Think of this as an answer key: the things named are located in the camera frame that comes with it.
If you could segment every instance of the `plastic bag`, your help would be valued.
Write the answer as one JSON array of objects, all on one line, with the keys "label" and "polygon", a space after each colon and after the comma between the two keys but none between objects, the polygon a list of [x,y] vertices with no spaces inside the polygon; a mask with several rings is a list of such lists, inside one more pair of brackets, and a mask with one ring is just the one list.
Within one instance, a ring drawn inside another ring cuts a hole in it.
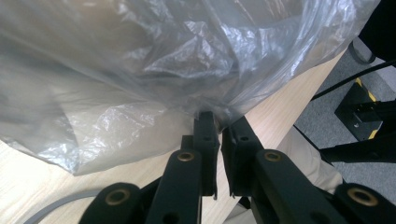
[{"label": "plastic bag", "polygon": [[0,136],[87,174],[177,148],[345,49],[378,1],[0,3]]}]

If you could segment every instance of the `black mechanical part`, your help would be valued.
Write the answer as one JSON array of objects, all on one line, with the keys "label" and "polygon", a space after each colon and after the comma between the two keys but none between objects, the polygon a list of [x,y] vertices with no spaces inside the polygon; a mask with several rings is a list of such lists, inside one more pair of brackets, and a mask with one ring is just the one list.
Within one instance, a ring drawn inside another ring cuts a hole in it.
[{"label": "black mechanical part", "polygon": [[155,193],[157,192],[157,188],[160,185],[160,182],[161,182],[161,178],[158,178],[140,190],[141,192],[140,204],[143,208],[145,219],[149,213],[149,209],[151,207],[152,201],[154,200],[154,196]]},{"label": "black mechanical part", "polygon": [[215,195],[218,197],[218,185],[216,182],[219,136],[212,112],[202,112],[198,119],[194,120],[193,149],[200,152],[203,161],[202,193],[203,196]]},{"label": "black mechanical part", "polygon": [[194,136],[193,135],[183,135],[181,138],[180,150],[194,149]]},{"label": "black mechanical part", "polygon": [[362,185],[339,186],[335,190],[334,200],[349,223],[396,223],[396,206]]},{"label": "black mechanical part", "polygon": [[396,134],[320,150],[328,161],[396,162]]},{"label": "black mechanical part", "polygon": [[358,141],[369,139],[372,132],[381,127],[382,120],[363,122],[357,115],[362,103],[372,102],[365,87],[355,82],[334,112]]},{"label": "black mechanical part", "polygon": [[356,105],[355,114],[361,122],[396,120],[396,101]]},{"label": "black mechanical part", "polygon": [[255,178],[252,164],[256,153],[262,149],[259,138],[245,117],[223,131],[221,153],[230,185],[230,195],[251,196]]},{"label": "black mechanical part", "polygon": [[248,197],[241,197],[241,199],[239,199],[238,204],[242,205],[244,208],[246,209],[250,209],[250,200],[248,199]]},{"label": "black mechanical part", "polygon": [[103,189],[86,209],[80,224],[144,223],[141,192],[133,184],[117,183]]},{"label": "black mechanical part", "polygon": [[166,165],[146,223],[200,223],[202,158],[195,150],[174,152]]},{"label": "black mechanical part", "polygon": [[259,180],[252,185],[251,210],[258,224],[278,224],[279,218],[267,195],[262,190]]},{"label": "black mechanical part", "polygon": [[259,151],[254,170],[280,223],[347,223],[284,153]]}]

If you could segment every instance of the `clear plastic bag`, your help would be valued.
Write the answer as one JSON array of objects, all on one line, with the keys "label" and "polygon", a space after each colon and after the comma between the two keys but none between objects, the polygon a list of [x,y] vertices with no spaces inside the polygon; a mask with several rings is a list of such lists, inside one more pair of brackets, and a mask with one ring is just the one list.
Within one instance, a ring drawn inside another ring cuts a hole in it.
[{"label": "clear plastic bag", "polygon": [[345,49],[378,1],[0,2],[0,136],[82,175],[177,148]]}]

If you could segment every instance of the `screw hole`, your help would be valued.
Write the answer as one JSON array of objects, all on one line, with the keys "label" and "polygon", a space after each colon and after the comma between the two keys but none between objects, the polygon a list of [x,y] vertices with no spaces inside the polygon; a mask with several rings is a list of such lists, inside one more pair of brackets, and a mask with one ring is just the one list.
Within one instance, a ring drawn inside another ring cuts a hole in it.
[{"label": "screw hole", "polygon": [[163,216],[163,223],[165,224],[176,224],[178,223],[178,215],[177,213],[168,213]]},{"label": "screw hole", "polygon": [[370,197],[367,194],[365,194],[365,193],[356,192],[355,196],[360,198],[360,199],[362,199],[362,200],[364,200],[364,201],[370,201]]}]

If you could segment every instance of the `metal screw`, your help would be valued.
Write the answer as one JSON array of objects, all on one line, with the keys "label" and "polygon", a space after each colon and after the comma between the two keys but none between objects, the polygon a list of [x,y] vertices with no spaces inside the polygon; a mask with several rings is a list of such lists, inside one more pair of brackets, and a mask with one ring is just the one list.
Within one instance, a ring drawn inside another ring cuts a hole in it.
[{"label": "metal screw", "polygon": [[366,206],[378,205],[378,199],[367,190],[352,188],[352,189],[349,189],[346,193],[353,201],[355,201],[357,203],[360,203],[360,204],[363,204]]},{"label": "metal screw", "polygon": [[131,193],[128,189],[115,189],[107,194],[106,203],[108,205],[119,205],[129,199]]},{"label": "metal screw", "polygon": [[182,152],[177,155],[177,158],[180,161],[192,161],[194,159],[194,154],[192,154],[190,152]]},{"label": "metal screw", "polygon": [[267,159],[268,161],[280,161],[282,159],[282,157],[280,156],[280,154],[276,153],[276,152],[266,152],[264,154],[265,159]]}]

